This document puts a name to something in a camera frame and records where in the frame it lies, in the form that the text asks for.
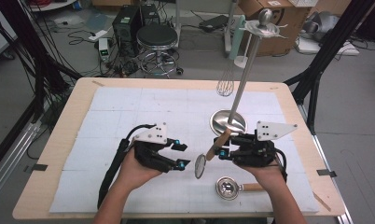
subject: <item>forearm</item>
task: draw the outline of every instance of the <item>forearm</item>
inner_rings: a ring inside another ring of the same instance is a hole
[[[100,209],[95,215],[94,224],[119,224],[123,213],[124,204],[129,197],[130,190],[121,188],[118,183],[110,188],[106,194]]]
[[[295,198],[286,184],[268,191],[277,224],[306,223]]]

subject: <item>power strip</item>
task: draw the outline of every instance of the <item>power strip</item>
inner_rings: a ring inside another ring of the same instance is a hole
[[[92,36],[92,35],[89,36],[89,39],[90,39],[90,40],[96,40],[96,39],[100,38],[101,36],[106,35],[106,33],[108,33],[108,32],[105,31],[105,30],[101,30],[101,31],[97,32],[97,33],[95,34],[95,36]]]

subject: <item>computer tower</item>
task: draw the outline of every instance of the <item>computer tower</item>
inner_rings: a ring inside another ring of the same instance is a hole
[[[115,38],[119,41],[136,41],[138,30],[142,27],[138,6],[124,5],[112,22]]]
[[[156,10],[155,4],[141,5],[141,14],[144,26],[151,23],[160,24],[160,16]]]
[[[134,58],[139,53],[138,43],[136,41],[120,42],[118,50],[119,50],[118,54],[123,57],[128,56],[128,57]]]

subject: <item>white paper sheet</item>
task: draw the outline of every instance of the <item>white paper sheet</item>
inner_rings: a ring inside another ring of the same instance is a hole
[[[171,171],[150,180],[129,197],[126,213],[270,212],[266,192],[240,192],[233,201],[222,200],[215,182],[222,176],[238,184],[256,182],[246,171],[217,158],[207,162],[201,179],[194,176],[194,161],[213,144],[210,117],[231,109],[234,97],[215,91],[99,88],[64,165],[51,213],[95,213],[98,190],[119,141],[140,124],[166,122],[168,137],[187,144],[185,152],[165,148],[160,154],[191,160],[183,172]],[[277,98],[270,92],[244,92],[237,111],[253,133],[258,120],[285,123]],[[303,212],[318,206],[290,135],[274,141],[287,158],[287,184]]]

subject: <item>stool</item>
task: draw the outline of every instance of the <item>stool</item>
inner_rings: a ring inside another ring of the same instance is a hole
[[[146,74],[170,78],[168,75],[175,69],[177,74],[183,73],[183,69],[178,67],[176,59],[163,52],[171,49],[178,41],[178,35],[173,28],[156,23],[144,26],[137,33],[137,41],[143,48],[154,51],[141,60],[141,69]]]

